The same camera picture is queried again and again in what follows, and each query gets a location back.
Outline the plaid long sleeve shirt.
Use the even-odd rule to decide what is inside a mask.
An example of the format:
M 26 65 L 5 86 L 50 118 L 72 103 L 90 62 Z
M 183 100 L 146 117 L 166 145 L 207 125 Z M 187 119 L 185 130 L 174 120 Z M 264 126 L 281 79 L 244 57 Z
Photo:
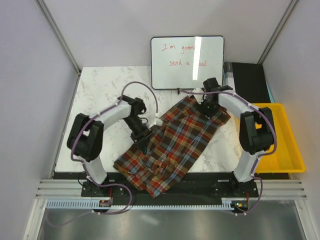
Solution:
M 133 144 L 114 163 L 139 191 L 153 198 L 179 183 L 206 149 L 219 127 L 230 119 L 219 107 L 207 118 L 193 96 L 186 96 L 161 116 L 162 126 L 154 126 L 146 153 Z

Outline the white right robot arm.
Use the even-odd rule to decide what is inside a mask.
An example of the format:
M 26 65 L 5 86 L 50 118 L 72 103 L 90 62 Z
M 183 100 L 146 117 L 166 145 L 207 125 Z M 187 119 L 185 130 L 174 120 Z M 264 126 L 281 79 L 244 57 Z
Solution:
M 240 121 L 239 143 L 242 153 L 233 171 L 235 181 L 229 184 L 229 191 L 235 197 L 247 191 L 246 182 L 254 178 L 254 173 L 262 156 L 272 145 L 277 144 L 273 114 L 270 108 L 259 108 L 239 96 L 229 85 L 220 86 L 215 78 L 203 82 L 202 88 L 195 88 L 193 94 L 200 109 L 207 117 L 212 117 L 220 107 L 231 112 Z

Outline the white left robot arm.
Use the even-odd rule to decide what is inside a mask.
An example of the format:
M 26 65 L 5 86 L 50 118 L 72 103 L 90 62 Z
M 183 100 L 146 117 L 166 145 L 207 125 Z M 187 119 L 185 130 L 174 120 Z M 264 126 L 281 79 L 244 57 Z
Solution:
M 100 157 L 104 131 L 123 120 L 131 130 L 134 145 L 143 154 L 147 153 L 152 136 L 152 130 L 139 117 L 147 110 L 144 101 L 126 95 L 118 100 L 92 117 L 83 113 L 76 115 L 66 142 L 71 150 L 71 159 L 82 164 L 88 179 L 93 182 L 92 191 L 99 197 L 106 196 L 110 191 L 110 185 L 105 181 L 107 172 Z

